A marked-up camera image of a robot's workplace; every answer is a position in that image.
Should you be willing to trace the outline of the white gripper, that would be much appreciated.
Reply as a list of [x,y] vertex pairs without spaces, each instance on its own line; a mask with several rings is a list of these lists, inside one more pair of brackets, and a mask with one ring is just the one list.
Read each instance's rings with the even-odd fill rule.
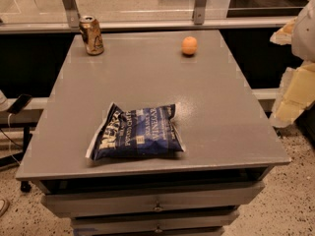
[[297,18],[275,31],[270,42],[291,44],[292,53],[304,61],[297,69],[287,68],[269,118],[271,125],[284,128],[292,124],[315,102],[315,0],[310,0]]

